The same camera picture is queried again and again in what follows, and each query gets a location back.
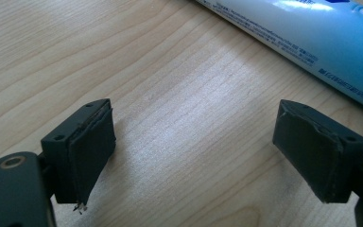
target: wood grain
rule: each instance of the wood grain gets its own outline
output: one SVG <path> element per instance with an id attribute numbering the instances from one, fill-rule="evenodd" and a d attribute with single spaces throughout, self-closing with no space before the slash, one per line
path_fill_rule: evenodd
<path id="1" fill-rule="evenodd" d="M 361 105 L 195 1 L 0 1 L 0 157 L 103 97 L 115 155 L 59 226 L 355 226 L 271 136 L 281 98 L 363 135 Z"/>

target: screw hole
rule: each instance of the screw hole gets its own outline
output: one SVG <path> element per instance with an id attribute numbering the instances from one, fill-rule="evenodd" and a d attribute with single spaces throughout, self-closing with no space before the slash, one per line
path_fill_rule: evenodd
<path id="1" fill-rule="evenodd" d="M 22 227 L 23 225 L 21 223 L 13 223 L 10 224 L 8 227 Z"/>
<path id="2" fill-rule="evenodd" d="M 26 160 L 25 156 L 15 156 L 8 158 L 7 160 L 3 161 L 0 165 L 1 168 L 13 168 L 21 165 Z"/>
<path id="3" fill-rule="evenodd" d="M 348 141 L 351 141 L 351 142 L 355 142 L 356 141 L 356 139 L 354 137 L 352 137 L 352 136 L 347 136 L 346 139 Z"/>
<path id="4" fill-rule="evenodd" d="M 55 136 L 54 140 L 62 140 L 64 138 L 64 135 L 57 135 Z"/>

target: white tube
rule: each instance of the white tube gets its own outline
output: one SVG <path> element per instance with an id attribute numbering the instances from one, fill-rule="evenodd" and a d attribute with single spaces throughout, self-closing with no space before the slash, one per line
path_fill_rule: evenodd
<path id="1" fill-rule="evenodd" d="M 350 0 L 197 0 L 363 104 L 363 6 Z"/>

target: blue label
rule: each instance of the blue label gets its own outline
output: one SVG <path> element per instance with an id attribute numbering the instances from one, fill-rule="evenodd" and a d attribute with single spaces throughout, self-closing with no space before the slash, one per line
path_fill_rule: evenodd
<path id="1" fill-rule="evenodd" d="M 339 2 L 350 2 L 350 0 L 326 0 L 326 2 L 339 3 Z"/>

